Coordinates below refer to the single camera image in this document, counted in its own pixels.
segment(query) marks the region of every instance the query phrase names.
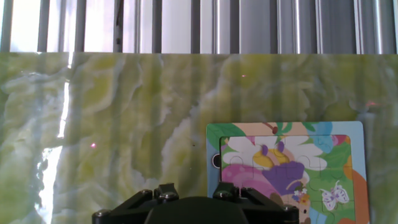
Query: black plastic part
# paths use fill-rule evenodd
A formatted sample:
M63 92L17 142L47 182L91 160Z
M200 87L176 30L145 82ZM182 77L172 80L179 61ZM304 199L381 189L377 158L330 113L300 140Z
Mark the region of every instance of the black plastic part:
M179 199L174 184L138 192L112 211L97 212L93 224L299 224L299 209L279 206L255 189L220 182L213 198Z

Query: puzzle frame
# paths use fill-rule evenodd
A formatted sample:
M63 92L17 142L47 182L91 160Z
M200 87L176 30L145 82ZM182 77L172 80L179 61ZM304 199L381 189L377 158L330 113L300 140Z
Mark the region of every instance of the puzzle frame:
M309 157L289 152L292 144L306 139L298 147L305 145L305 153L316 147L322 154ZM235 150L240 145L245 151ZM221 179L238 187L261 185L261 193L276 202L298 206L311 223L369 223L364 134L359 121L209 124L206 148L209 197ZM221 157L220 168L213 163L216 155ZM292 181L297 186L282 192L281 183L277 183L284 181L282 177L286 181L304 178L297 177L297 169L305 171L308 182L299 187L297 181ZM236 182L235 174L246 175L244 185L242 178Z

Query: cartoon illustration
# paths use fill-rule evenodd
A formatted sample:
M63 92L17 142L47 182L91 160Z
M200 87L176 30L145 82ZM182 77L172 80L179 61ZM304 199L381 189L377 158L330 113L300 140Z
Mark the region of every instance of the cartoon illustration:
M219 138L208 138L208 143L220 150L222 181L253 187L276 203L298 207L300 223L355 222L359 210L354 204L353 176L357 172L351 139L332 134L333 124L253 125L265 130L265 135L253 134L249 124L228 124L228 129L218 132Z
M322 202L325 204L329 211L335 209L337 202L348 203L349 197L347 191L343 189L341 185L337 185L339 180L337 180L334 188L331 188L330 192L327 190L320 189L322 193Z

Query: screw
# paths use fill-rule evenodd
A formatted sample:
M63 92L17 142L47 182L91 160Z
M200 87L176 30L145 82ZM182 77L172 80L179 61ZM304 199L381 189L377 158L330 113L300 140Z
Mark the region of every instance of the screw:
M293 205L284 205L284 206L282 206L282 208L283 208L285 211L289 211L289 210L293 210L293 209L298 209L296 206L293 206Z
M152 193L152 191L148 190L148 189L141 190L140 192L141 192L141 194L150 194L150 193Z
M103 217L105 215L109 215L111 213L111 210L109 209L101 209L100 211L95 213L96 217Z
M253 188L252 188L252 187L242 187L242 190L245 190L245 191L252 191Z
M177 197L177 194L174 192L166 192L164 194L159 195L159 199L170 200Z

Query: white flower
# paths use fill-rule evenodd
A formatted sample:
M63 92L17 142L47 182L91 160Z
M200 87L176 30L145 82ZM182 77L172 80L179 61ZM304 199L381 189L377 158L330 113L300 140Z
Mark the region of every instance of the white flower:
M306 169L325 169L327 162L318 157L323 151L312 143L303 144L308 139L308 136L288 136L285 138L285 148L293 154L295 161L302 163Z
M228 152L223 155L223 161L227 164L242 164L251 167L260 167L253 161L255 153L261 150L260 145L253 145L246 137L230 137L228 146L237 152Z
M290 161L302 163L306 169L311 170L323 170L326 167L326 161L318 157L323 151L312 143L303 144L309 139L308 136L284 137L281 140L284 143L282 152L277 149L277 138L256 136L253 144L247 137L230 137L228 146L236 152L223 154L223 161L227 164L242 164L265 170ZM304 178L309 179L308 174L304 174Z

